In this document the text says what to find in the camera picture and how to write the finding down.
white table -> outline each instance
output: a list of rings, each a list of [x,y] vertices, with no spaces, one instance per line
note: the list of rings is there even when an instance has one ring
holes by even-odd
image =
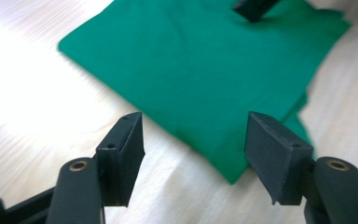
[[[111,0],[0,0],[0,197],[10,207],[55,185],[67,161],[91,157],[121,116],[136,111],[57,50]],[[318,156],[358,167],[358,0],[340,8],[351,29],[325,58],[301,118]],[[107,223],[305,223],[301,207],[272,206],[252,170],[230,186],[188,146],[144,117],[145,151],[130,207]]]

